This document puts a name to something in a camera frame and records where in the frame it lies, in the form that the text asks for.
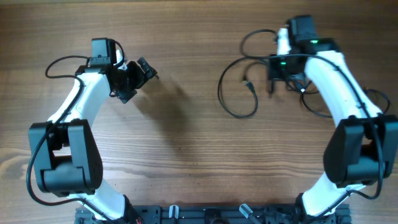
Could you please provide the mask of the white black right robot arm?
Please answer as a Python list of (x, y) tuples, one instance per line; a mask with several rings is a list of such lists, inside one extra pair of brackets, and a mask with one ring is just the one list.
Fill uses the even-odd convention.
[(295, 16), (278, 32), (278, 72), (303, 75), (318, 89), (336, 129), (323, 155), (324, 173), (302, 194), (311, 217), (334, 213), (351, 194), (391, 175), (397, 150), (397, 117), (386, 115), (352, 76), (336, 42), (319, 38), (312, 16)]

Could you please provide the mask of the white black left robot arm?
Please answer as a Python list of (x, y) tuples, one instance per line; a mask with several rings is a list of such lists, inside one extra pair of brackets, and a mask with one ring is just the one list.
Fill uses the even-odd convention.
[(74, 86), (51, 117), (29, 128), (25, 184), (31, 199), (54, 207), (82, 204), (98, 223), (142, 223), (129, 199), (103, 179), (103, 162), (91, 127), (107, 98), (126, 104), (157, 76), (145, 58), (125, 61), (121, 44), (91, 41), (92, 55), (71, 75)]

